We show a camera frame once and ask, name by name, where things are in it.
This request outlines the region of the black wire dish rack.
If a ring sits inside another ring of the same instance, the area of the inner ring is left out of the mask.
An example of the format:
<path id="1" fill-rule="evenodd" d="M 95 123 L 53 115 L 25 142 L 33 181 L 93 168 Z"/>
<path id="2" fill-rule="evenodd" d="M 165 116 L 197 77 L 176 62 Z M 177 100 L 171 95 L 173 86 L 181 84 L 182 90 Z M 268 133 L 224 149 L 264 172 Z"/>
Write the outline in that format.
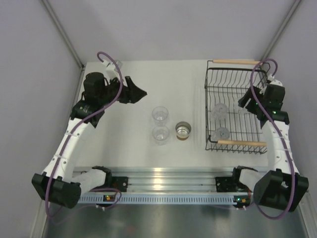
<path id="1" fill-rule="evenodd" d="M 205 78 L 206 150 L 264 154 L 266 142 L 257 116 L 238 106 L 250 87 L 263 89 L 268 74 L 261 68 L 216 67 L 208 61 Z M 223 121 L 214 120 L 211 110 L 218 103 L 228 107 Z M 211 134 L 219 127 L 230 131 L 228 140 L 211 141 Z"/>

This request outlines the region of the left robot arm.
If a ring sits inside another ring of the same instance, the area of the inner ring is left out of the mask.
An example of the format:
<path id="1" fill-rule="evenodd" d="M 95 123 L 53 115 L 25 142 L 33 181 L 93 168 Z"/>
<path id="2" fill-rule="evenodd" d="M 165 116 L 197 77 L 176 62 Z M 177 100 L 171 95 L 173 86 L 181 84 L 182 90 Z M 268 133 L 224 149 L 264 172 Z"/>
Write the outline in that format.
<path id="1" fill-rule="evenodd" d="M 32 185 L 46 205 L 51 203 L 73 208 L 80 197 L 93 190 L 112 188 L 112 172 L 94 166 L 74 177 L 73 171 L 81 150 L 97 128 L 105 109 L 115 102 L 135 104 L 147 92 L 134 84 L 131 77 L 106 79 L 101 72 L 88 73 L 83 81 L 81 99 L 72 108 L 64 137 L 49 164 L 40 174 L 34 174 Z"/>

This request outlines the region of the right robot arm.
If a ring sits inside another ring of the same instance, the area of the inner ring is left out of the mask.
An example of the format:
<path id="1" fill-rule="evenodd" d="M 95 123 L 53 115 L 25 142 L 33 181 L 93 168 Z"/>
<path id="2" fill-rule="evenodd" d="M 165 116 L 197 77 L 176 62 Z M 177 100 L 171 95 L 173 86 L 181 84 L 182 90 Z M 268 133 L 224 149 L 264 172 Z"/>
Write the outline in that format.
<path id="1" fill-rule="evenodd" d="M 232 187 L 248 188 L 254 203 L 293 212 L 309 188 L 309 181 L 296 168 L 288 136 L 289 117 L 282 111 L 285 88 L 274 80 L 265 88 L 250 87 L 238 106 L 257 116 L 266 142 L 268 172 L 261 176 L 252 168 L 238 166 L 233 170 Z"/>

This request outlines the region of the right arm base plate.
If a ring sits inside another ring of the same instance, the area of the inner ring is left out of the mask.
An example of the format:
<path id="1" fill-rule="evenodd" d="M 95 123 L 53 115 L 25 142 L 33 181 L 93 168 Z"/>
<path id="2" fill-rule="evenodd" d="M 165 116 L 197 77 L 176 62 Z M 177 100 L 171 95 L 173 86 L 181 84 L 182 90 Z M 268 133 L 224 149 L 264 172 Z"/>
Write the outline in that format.
<path id="1" fill-rule="evenodd" d="M 215 177 L 215 185 L 216 191 L 220 193 L 247 191 L 246 186 L 233 177 Z"/>

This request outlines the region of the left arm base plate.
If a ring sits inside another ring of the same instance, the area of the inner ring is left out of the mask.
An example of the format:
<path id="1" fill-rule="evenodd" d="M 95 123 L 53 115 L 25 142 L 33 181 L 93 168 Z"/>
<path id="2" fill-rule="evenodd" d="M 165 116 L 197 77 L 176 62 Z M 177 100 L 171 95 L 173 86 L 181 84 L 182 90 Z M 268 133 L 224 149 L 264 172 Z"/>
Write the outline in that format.
<path id="1" fill-rule="evenodd" d="M 97 186 L 94 189 L 104 189 L 104 188 L 116 188 L 121 192 L 126 192 L 128 188 L 129 177 L 112 176 L 111 178 L 106 178 L 103 185 Z"/>

